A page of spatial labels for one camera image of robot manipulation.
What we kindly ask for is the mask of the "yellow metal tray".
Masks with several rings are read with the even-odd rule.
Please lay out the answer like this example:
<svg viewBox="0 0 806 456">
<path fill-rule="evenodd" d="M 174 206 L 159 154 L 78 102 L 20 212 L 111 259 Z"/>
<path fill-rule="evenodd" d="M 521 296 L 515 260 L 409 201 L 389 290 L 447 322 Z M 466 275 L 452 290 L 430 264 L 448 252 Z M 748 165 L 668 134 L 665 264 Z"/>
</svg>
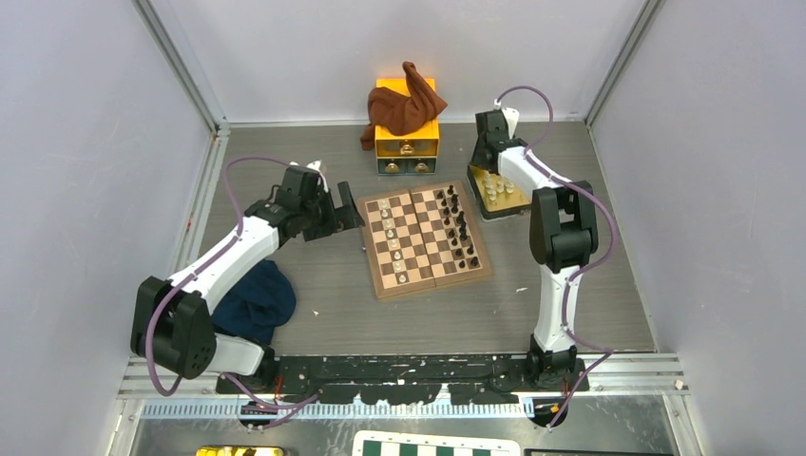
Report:
<svg viewBox="0 0 806 456">
<path fill-rule="evenodd" d="M 473 165 L 467 166 L 467 179 L 483 220 L 521 216 L 529 211 L 528 197 L 512 181 Z"/>
</svg>

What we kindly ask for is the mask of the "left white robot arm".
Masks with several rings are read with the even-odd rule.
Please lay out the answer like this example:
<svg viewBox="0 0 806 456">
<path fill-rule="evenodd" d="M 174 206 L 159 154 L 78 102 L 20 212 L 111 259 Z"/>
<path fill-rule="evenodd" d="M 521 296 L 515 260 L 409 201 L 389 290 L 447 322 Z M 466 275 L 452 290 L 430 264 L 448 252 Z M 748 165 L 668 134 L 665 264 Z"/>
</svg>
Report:
<svg viewBox="0 0 806 456">
<path fill-rule="evenodd" d="M 287 164 L 270 197 L 237 215 L 233 230 L 207 253 L 168 278 L 150 276 L 139 285 L 130 348 L 145 361 L 161 394 L 168 391 L 159 369 L 179 379 L 237 374 L 255 392 L 272 388 L 278 369 L 269 347 L 217 332 L 215 310 L 239 280 L 287 241 L 326 238 L 364 223 L 349 183 L 331 187 L 320 161 Z"/>
</svg>

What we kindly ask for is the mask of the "wooden chess board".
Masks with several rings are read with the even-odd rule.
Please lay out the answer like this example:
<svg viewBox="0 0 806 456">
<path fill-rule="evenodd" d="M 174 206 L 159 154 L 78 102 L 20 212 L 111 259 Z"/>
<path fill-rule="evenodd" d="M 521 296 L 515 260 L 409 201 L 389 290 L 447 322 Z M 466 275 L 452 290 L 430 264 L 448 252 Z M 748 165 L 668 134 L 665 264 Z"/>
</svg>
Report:
<svg viewBox="0 0 806 456">
<path fill-rule="evenodd" d="M 447 193 L 454 186 L 455 194 Z M 493 276 L 492 263 L 465 185 L 459 180 L 361 198 L 357 210 L 375 296 L 441 289 Z M 387 230 L 394 237 L 387 238 Z M 393 259 L 395 251 L 401 253 Z M 477 257 L 479 265 L 470 267 Z M 397 272 L 394 264 L 403 263 Z M 405 283 L 398 276 L 406 276 Z"/>
</svg>

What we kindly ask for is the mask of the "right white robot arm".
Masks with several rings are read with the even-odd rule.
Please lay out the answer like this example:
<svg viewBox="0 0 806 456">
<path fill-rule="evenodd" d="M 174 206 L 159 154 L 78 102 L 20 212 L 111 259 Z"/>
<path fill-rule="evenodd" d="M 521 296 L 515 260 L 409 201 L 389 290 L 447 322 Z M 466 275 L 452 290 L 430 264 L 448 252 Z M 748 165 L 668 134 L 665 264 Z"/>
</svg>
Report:
<svg viewBox="0 0 806 456">
<path fill-rule="evenodd" d="M 529 194 L 529 249 L 541 273 L 540 311 L 529 342 L 527 373 L 539 390 L 551 390 L 575 371 L 574 328 L 581 271 L 598 250 L 592 187 L 554 172 L 514 136 L 516 111 L 498 108 L 475 115 L 477 140 L 470 164 L 511 181 Z"/>
</svg>

